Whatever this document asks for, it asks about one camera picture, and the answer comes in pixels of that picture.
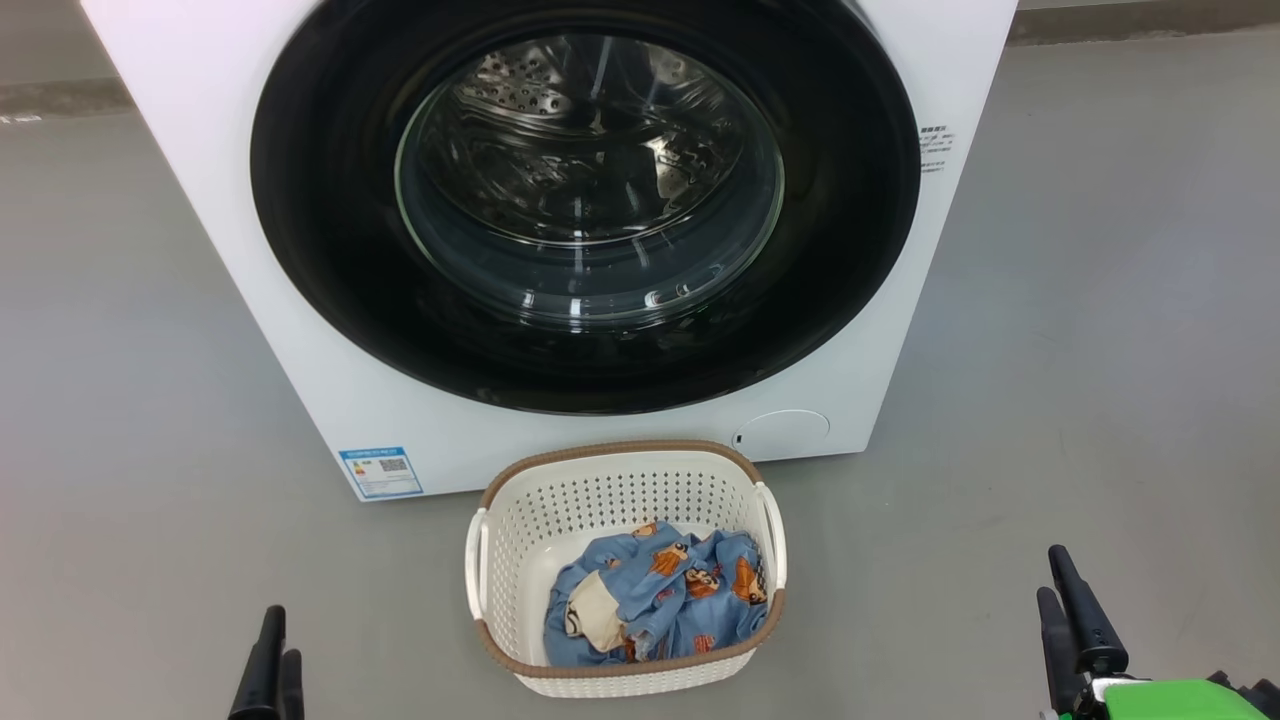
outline white washing machine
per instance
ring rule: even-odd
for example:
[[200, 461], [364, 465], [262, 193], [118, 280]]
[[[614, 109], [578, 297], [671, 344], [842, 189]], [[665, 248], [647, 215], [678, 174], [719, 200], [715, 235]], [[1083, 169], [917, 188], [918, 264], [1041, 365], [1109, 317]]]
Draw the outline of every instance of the white washing machine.
[[84, 0], [365, 501], [864, 450], [1014, 5]]

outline laundry basket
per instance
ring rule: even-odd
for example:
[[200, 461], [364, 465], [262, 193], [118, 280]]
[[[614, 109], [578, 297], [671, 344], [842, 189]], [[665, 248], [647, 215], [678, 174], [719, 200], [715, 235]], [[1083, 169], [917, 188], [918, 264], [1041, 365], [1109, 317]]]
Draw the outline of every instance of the laundry basket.
[[[666, 520], [681, 532], [746, 530], [769, 596], [746, 642], [692, 657], [598, 667], [548, 666], [543, 629], [552, 584], [593, 539]], [[485, 648], [552, 697], [677, 691], [737, 673], [782, 616], [787, 543], [773, 493], [746, 457], [712, 442], [626, 442], [538, 455], [489, 486], [466, 546], [467, 603]]]

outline clothing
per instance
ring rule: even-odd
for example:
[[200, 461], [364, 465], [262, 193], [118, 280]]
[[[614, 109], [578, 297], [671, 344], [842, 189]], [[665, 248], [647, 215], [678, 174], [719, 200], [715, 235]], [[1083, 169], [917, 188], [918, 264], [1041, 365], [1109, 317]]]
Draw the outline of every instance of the clothing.
[[768, 614], [746, 533], [703, 539], [667, 523], [591, 541], [552, 587], [543, 641], [552, 665], [684, 657], [751, 637]]

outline blue fabric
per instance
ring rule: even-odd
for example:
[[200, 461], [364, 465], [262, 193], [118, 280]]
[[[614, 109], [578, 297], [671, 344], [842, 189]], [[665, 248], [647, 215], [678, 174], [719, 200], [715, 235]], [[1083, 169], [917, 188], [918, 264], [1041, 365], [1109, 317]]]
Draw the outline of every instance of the blue fabric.
[[[618, 602], [630, 641], [608, 653], [564, 630], [568, 598], [593, 571]], [[557, 666], [612, 665], [736, 644], [764, 623], [763, 588], [759, 551], [746, 533], [716, 530], [701, 539], [650, 523], [631, 534], [598, 538], [552, 587], [543, 633], [547, 659]]]

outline door glass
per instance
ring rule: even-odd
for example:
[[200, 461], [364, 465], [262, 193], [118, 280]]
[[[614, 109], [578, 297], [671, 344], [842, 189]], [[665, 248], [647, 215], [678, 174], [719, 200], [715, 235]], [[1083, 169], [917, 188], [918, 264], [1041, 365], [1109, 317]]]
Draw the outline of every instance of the door glass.
[[467, 63], [396, 163], [419, 249], [475, 299], [567, 332], [696, 310], [768, 241], [782, 159], [756, 106], [690, 58], [559, 35]]

